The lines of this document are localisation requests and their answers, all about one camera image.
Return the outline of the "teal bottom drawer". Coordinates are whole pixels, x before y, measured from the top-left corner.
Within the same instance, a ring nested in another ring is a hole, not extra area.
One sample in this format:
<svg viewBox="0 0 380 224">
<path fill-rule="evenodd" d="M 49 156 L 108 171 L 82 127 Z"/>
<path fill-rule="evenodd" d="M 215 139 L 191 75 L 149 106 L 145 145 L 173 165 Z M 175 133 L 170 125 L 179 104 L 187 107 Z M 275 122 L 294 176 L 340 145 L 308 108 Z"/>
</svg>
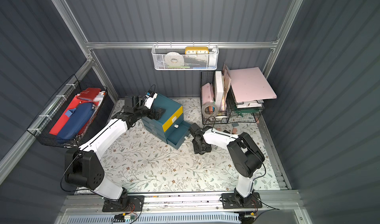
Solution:
<svg viewBox="0 0 380 224">
<path fill-rule="evenodd" d="M 183 121 L 179 127 L 168 136 L 167 144 L 178 150 L 185 141 L 185 137 L 190 135 L 190 126 L 190 123 Z"/>
</svg>

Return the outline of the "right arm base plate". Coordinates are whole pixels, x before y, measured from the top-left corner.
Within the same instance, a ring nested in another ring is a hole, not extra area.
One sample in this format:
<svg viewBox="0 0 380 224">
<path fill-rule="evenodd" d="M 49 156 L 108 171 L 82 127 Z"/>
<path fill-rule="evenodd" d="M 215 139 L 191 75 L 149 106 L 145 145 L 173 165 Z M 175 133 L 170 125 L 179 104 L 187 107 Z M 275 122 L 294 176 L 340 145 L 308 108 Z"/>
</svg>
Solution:
<svg viewBox="0 0 380 224">
<path fill-rule="evenodd" d="M 222 193 L 219 200 L 224 209 L 259 209 L 263 206 L 257 192 L 251 193 L 248 197 L 242 197 L 238 193 Z"/>
</svg>

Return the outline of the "teal drawer cabinet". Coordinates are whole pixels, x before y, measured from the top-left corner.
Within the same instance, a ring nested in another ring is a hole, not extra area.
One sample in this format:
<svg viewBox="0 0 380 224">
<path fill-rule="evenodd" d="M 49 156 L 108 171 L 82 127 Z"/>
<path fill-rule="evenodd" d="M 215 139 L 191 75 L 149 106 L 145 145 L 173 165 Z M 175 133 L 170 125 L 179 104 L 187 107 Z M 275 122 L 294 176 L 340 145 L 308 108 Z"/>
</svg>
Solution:
<svg viewBox="0 0 380 224">
<path fill-rule="evenodd" d="M 181 125 L 184 121 L 183 105 L 158 94 L 152 108 L 155 110 L 164 109 L 165 111 L 158 120 L 148 117 L 142 118 L 144 127 L 164 143 L 179 149 L 184 141 L 184 136 L 186 136 L 185 127 Z"/>
</svg>

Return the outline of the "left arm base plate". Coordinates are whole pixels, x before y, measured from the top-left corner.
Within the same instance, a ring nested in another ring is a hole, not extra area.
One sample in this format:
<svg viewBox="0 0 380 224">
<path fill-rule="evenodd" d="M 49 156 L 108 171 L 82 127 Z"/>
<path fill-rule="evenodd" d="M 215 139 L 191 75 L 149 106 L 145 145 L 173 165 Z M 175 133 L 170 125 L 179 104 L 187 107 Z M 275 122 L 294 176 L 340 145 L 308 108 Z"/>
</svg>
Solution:
<svg viewBox="0 0 380 224">
<path fill-rule="evenodd" d="M 144 198 L 143 195 L 127 195 L 122 196 L 118 201 L 105 200 L 102 212 L 140 212 L 143 209 Z"/>
</svg>

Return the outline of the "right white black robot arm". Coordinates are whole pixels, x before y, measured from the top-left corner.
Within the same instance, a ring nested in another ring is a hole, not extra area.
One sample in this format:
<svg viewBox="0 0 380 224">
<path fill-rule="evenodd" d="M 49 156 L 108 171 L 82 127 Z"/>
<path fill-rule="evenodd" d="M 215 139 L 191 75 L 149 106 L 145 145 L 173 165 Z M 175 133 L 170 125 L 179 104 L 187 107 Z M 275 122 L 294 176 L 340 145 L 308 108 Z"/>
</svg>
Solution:
<svg viewBox="0 0 380 224">
<path fill-rule="evenodd" d="M 196 123 L 189 128 L 193 137 L 192 143 L 195 154 L 211 152 L 212 146 L 225 149 L 237 172 L 237 186 L 234 190 L 235 199 L 245 203 L 252 198 L 253 183 L 257 171 L 264 167 L 265 156 L 251 136 L 243 132 L 240 135 L 221 132 L 210 126 L 199 127 Z"/>
</svg>

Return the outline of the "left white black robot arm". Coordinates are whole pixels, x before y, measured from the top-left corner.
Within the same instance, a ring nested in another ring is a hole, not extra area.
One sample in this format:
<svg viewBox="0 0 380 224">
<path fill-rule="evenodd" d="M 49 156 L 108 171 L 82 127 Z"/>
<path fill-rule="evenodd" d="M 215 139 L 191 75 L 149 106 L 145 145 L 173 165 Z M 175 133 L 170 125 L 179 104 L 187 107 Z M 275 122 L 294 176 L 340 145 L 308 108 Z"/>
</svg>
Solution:
<svg viewBox="0 0 380 224">
<path fill-rule="evenodd" d="M 65 154 L 65 171 L 61 182 L 82 187 L 106 200 L 118 201 L 123 193 L 123 187 L 109 179 L 101 164 L 101 158 L 113 142 L 141 118 L 148 117 L 159 120 L 165 109 L 153 108 L 158 94 L 148 91 L 131 107 L 112 116 L 109 123 L 88 142 L 78 149 L 70 148 Z"/>
</svg>

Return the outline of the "yellow top drawer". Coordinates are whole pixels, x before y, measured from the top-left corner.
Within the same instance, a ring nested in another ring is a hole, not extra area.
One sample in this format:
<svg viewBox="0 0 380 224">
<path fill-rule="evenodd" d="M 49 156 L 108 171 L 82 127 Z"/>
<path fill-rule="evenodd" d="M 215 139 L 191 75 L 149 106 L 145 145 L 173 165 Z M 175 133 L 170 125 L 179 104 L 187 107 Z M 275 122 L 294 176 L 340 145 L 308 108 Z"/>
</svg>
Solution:
<svg viewBox="0 0 380 224">
<path fill-rule="evenodd" d="M 168 122 L 175 122 L 176 120 L 184 120 L 183 116 L 183 106 L 180 106 L 178 108 L 167 108 L 164 115 L 161 117 L 162 119 L 162 130 L 163 132 L 166 131 L 166 129 L 163 128 L 163 125 Z"/>
</svg>

